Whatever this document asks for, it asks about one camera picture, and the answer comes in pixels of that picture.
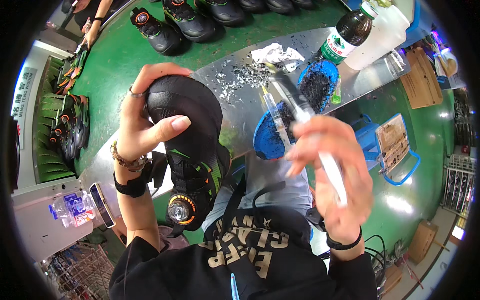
glue syringe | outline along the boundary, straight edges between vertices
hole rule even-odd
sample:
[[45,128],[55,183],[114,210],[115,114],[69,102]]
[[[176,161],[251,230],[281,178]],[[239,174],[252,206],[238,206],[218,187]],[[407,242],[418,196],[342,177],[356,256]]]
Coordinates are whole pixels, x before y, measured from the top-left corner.
[[[296,121],[306,123],[315,116],[315,112],[310,106],[307,98],[305,98],[305,96],[283,72],[277,71],[269,77],[269,80],[288,105],[288,108]],[[340,171],[340,166],[330,153],[319,152],[318,157],[330,183],[333,185],[338,195],[338,206],[347,206],[347,192],[345,191],[345,186],[343,184],[343,176]]]
[[285,124],[283,123],[282,116],[280,115],[280,112],[276,107],[276,103],[273,99],[272,94],[267,92],[267,89],[263,85],[262,90],[264,92],[264,100],[268,107],[268,111],[270,112],[273,123],[275,124],[276,132],[280,136],[280,139],[283,142],[283,146],[285,146],[285,153],[287,153],[287,151],[290,150],[292,145],[290,144],[290,139],[288,138],[287,129],[285,127]]

wall sign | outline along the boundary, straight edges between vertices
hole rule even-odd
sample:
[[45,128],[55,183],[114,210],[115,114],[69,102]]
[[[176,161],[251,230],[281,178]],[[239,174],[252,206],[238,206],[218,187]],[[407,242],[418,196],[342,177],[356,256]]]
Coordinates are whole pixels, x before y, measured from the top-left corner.
[[18,76],[17,85],[13,93],[13,104],[10,115],[17,121],[18,138],[20,140],[20,149],[24,148],[24,125],[27,112],[30,90],[35,79],[37,69],[23,67]]

white plastic jug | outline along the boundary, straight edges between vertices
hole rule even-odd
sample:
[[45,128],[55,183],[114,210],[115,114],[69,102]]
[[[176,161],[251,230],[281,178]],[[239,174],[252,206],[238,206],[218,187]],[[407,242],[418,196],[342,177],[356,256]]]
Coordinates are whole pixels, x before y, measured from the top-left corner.
[[375,8],[378,17],[373,21],[370,35],[344,60],[354,70],[362,70],[407,39],[405,30],[410,23],[395,5]]

black wristband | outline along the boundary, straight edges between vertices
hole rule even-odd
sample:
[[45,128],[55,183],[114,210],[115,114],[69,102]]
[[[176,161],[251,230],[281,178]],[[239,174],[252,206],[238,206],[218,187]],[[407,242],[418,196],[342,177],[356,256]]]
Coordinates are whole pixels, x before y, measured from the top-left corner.
[[123,185],[117,182],[115,173],[113,173],[113,180],[115,181],[115,188],[117,191],[124,195],[128,195],[132,198],[138,198],[145,194],[147,183],[145,182],[145,178],[143,176],[129,180],[127,181],[126,185]]
[[350,245],[344,245],[344,244],[341,244],[337,241],[334,241],[330,238],[330,236],[328,235],[328,232],[327,232],[327,246],[330,247],[331,249],[335,249],[335,250],[348,250],[348,249],[352,249],[353,247],[357,246],[358,243],[360,242],[360,239],[361,239],[361,226],[360,226],[360,234],[359,234],[359,237],[357,238],[356,241],[354,241],[353,243],[351,243]]

plastic water bottle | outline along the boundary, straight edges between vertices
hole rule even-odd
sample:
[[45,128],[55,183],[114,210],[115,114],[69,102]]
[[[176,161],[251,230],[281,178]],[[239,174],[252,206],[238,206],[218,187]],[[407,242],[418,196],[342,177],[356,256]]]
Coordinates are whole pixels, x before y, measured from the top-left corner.
[[56,197],[48,206],[54,220],[60,219],[65,228],[78,227],[95,218],[95,203],[85,191]]
[[373,21],[370,35],[345,59],[345,63],[354,70],[362,70],[407,39],[405,30],[410,22],[395,5],[375,8],[378,17]]
[[378,12],[370,3],[362,2],[360,9],[347,12],[340,18],[317,55],[336,64],[341,63],[367,40],[372,21],[377,15]]

